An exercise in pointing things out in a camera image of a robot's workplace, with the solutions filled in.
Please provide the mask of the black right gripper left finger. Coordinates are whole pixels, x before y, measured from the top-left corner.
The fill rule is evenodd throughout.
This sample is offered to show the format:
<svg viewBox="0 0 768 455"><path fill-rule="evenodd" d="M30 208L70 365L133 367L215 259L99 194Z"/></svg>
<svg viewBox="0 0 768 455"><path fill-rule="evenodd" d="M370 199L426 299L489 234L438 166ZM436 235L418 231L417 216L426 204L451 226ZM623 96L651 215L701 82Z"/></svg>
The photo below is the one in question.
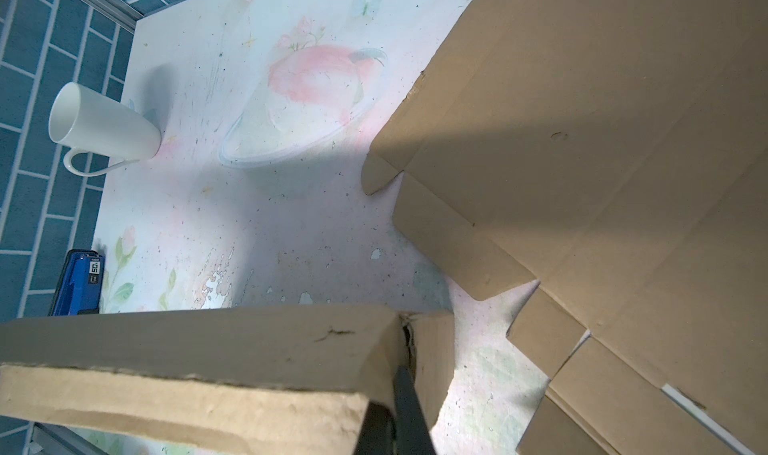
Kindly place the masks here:
<svg viewBox="0 0 768 455"><path fill-rule="evenodd" d="M353 454L393 454L393 418L385 406L368 404Z"/></svg>

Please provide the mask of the brown cardboard box sheet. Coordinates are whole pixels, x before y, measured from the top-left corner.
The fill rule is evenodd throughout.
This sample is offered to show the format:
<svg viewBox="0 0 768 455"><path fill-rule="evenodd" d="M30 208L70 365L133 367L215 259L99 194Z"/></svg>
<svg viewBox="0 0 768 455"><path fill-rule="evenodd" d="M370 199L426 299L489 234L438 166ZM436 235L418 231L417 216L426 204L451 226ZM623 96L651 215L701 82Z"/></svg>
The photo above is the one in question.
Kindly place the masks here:
<svg viewBox="0 0 768 455"><path fill-rule="evenodd" d="M291 305L25 318L1 327L4 416L230 454L350 454L406 367L428 426L450 312Z"/></svg>
<svg viewBox="0 0 768 455"><path fill-rule="evenodd" d="M473 0L361 182L464 291L538 289L523 454L767 450L767 0Z"/></svg>

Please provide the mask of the brown cardboard box top sheet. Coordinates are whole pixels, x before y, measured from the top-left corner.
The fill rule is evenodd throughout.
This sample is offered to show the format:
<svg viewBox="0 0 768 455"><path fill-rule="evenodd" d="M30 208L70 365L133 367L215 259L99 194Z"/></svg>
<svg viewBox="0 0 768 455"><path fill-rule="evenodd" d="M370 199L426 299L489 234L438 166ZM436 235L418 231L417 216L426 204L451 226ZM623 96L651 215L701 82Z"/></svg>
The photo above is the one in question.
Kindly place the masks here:
<svg viewBox="0 0 768 455"><path fill-rule="evenodd" d="M1 327L4 416L230 454L350 454L406 367L428 426L450 312L291 305L25 318Z"/></svg>

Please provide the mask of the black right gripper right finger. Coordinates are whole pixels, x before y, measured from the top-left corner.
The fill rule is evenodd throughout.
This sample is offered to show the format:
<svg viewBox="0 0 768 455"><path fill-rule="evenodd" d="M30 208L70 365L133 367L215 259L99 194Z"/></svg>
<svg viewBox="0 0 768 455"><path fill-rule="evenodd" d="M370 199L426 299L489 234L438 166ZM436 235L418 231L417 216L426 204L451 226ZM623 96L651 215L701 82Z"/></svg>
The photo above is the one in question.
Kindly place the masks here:
<svg viewBox="0 0 768 455"><path fill-rule="evenodd" d="M436 451L411 374L399 366L394 378L395 447L401 455L435 455Z"/></svg>

